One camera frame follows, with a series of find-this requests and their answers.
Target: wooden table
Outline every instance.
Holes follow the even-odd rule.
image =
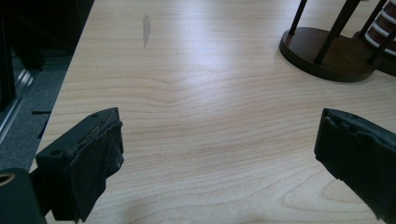
[[[380,223],[314,145],[323,107],[396,132],[396,78],[336,83],[290,64],[278,43],[298,4],[95,1],[40,145],[120,109],[125,163],[88,223]],[[343,4],[308,1],[299,25],[329,30]]]

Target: black foam padding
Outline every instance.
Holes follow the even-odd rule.
[[[396,134],[356,115],[325,108],[315,154],[377,218],[396,223]]]
[[[68,187],[83,221],[105,191],[106,179],[115,174],[123,163],[120,127],[121,123],[115,122],[104,133],[88,139],[64,167]]]
[[[86,220],[123,163],[119,110],[94,113],[37,154],[51,199],[42,202],[57,220]]]

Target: screw hole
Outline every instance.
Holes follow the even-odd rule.
[[[59,154],[61,154],[61,150],[53,150],[53,151],[51,151],[51,153],[50,153],[51,156],[57,156],[57,155],[59,155]]]
[[[11,182],[12,179],[15,178],[14,174],[3,174],[0,175],[0,187],[6,185],[7,183]]]

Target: black object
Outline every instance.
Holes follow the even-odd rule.
[[[73,54],[93,0],[23,0],[18,22],[43,40]]]
[[[396,223],[396,134],[356,115],[323,109],[315,154],[374,211]]]
[[[13,21],[12,11],[12,8],[8,8],[8,2],[0,0],[0,111],[15,97],[9,31],[9,25]]]
[[[117,108],[99,111],[38,153],[38,168],[30,174],[36,203],[26,172],[9,169],[0,173],[0,223],[45,223],[31,217],[43,217],[49,210],[57,220],[85,221],[105,191],[106,179],[123,163],[121,125]],[[28,201],[14,203],[15,195]]]

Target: gray floor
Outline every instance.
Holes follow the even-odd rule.
[[[33,82],[16,101],[18,111],[13,113],[0,143],[0,170],[7,168],[30,169],[40,143],[50,111],[64,81],[71,56],[59,50],[43,51],[46,63],[40,72],[31,72]],[[16,73],[23,72],[15,62]]]

